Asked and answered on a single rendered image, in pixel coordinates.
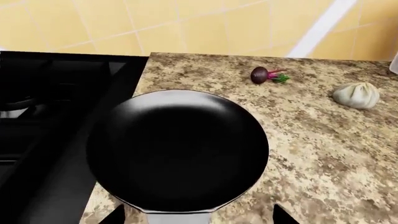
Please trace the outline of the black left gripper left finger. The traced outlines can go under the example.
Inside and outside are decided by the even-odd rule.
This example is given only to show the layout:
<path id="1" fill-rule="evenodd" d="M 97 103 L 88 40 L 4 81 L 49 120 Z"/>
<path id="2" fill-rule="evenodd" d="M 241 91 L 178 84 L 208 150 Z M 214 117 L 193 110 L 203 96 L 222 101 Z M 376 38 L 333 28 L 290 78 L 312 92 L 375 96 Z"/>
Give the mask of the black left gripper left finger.
<path id="1" fill-rule="evenodd" d="M 119 205 L 98 224 L 124 224 L 124 222 L 125 222 L 124 205 Z"/>

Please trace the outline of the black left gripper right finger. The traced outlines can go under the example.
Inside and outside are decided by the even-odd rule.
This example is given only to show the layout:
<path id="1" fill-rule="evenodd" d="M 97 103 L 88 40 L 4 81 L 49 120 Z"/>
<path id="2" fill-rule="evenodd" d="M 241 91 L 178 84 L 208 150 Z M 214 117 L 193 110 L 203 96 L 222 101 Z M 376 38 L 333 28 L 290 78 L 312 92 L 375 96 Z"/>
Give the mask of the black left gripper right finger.
<path id="1" fill-rule="evenodd" d="M 288 212 L 281 206 L 275 204 L 273 207 L 274 224 L 299 224 Z"/>

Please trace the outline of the white dumpling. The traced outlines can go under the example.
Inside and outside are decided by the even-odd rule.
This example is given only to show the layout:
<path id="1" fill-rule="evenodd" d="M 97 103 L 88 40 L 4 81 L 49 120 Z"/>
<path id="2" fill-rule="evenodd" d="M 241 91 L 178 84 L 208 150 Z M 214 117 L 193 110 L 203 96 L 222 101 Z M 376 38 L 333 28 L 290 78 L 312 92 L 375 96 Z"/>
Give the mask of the white dumpling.
<path id="1" fill-rule="evenodd" d="M 345 83 L 339 86 L 332 94 L 335 102 L 355 108 L 357 110 L 368 110 L 373 108 L 379 101 L 378 89 L 368 82 Z"/>

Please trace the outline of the dark red beet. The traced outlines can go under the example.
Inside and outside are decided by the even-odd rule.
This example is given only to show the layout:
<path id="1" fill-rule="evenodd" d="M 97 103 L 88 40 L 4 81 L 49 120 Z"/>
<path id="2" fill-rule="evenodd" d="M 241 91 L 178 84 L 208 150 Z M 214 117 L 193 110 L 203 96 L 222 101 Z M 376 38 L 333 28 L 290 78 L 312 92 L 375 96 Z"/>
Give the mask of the dark red beet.
<path id="1" fill-rule="evenodd" d="M 250 74 L 251 81 L 254 84 L 260 85 L 268 80 L 274 83 L 285 83 L 287 80 L 290 80 L 290 77 L 281 72 L 286 71 L 286 69 L 278 69 L 278 70 L 268 70 L 265 67 L 256 67 Z"/>

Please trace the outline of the black frying pan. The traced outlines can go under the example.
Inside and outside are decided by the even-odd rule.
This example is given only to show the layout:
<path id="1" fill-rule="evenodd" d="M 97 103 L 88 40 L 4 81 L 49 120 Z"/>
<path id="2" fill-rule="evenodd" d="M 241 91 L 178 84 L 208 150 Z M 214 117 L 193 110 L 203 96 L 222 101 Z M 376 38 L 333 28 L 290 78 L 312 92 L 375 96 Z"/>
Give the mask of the black frying pan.
<path id="1" fill-rule="evenodd" d="M 148 224 L 209 224 L 260 179 L 269 144 L 235 102 L 164 90 L 134 96 L 97 121 L 86 158 L 97 182 Z"/>

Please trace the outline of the black stovetop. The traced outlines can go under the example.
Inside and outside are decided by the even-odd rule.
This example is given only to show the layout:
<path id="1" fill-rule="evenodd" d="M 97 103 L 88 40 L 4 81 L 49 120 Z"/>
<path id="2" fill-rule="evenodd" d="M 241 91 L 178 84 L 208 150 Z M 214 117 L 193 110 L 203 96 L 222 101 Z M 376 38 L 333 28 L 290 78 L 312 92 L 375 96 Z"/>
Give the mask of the black stovetop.
<path id="1" fill-rule="evenodd" d="M 0 51 L 0 224 L 79 224 L 96 183 L 88 133 L 132 96 L 147 61 Z"/>

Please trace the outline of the white container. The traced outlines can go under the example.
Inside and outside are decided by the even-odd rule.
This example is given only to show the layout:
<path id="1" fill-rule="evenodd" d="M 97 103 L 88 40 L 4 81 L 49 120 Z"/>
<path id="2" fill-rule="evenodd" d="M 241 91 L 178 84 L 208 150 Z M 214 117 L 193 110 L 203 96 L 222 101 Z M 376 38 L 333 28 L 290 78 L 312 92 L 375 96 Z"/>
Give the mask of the white container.
<path id="1" fill-rule="evenodd" d="M 389 65 L 389 70 L 398 75 L 398 49 L 396 50 L 396 54 Z"/>

